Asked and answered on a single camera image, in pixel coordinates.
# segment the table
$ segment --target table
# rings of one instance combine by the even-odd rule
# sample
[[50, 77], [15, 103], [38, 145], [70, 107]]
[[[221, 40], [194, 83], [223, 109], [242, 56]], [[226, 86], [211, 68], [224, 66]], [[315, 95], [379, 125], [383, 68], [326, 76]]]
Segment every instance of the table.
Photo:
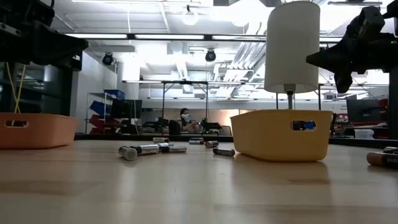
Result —
[[[0, 151], [0, 223], [393, 223], [398, 172], [369, 167], [377, 149], [329, 146], [323, 162], [269, 163], [242, 154], [118, 158], [122, 145], [76, 141]], [[221, 143], [233, 147], [232, 143]]]

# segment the white cylinder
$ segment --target white cylinder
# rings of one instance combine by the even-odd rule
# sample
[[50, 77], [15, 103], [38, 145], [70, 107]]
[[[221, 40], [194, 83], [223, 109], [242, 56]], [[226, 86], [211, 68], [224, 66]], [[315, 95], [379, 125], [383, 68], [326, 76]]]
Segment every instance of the white cylinder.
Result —
[[320, 8], [308, 1], [276, 7], [268, 18], [266, 76], [264, 89], [285, 93], [285, 84], [295, 84], [295, 93], [318, 89], [318, 67], [305, 62], [319, 51]]

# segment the dome camera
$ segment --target dome camera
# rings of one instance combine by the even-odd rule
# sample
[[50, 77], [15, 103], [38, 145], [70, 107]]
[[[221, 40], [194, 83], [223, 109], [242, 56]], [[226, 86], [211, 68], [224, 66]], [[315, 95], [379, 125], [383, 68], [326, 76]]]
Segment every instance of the dome camera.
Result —
[[112, 63], [113, 63], [113, 54], [112, 53], [105, 53], [104, 58], [102, 58], [102, 63], [104, 63], [104, 65], [112, 65]]
[[206, 61], [207, 62], [214, 62], [216, 60], [216, 53], [214, 53], [214, 50], [207, 50], [207, 54], [206, 54]]

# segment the person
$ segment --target person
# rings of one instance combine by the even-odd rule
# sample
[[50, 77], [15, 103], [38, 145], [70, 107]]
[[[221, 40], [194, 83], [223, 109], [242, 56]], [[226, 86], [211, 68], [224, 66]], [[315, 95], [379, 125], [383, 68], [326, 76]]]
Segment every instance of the person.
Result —
[[187, 108], [181, 109], [180, 117], [181, 117], [182, 131], [188, 131], [189, 133], [194, 133], [199, 131], [198, 123], [194, 120], [191, 120], [191, 117], [189, 115], [189, 110]]

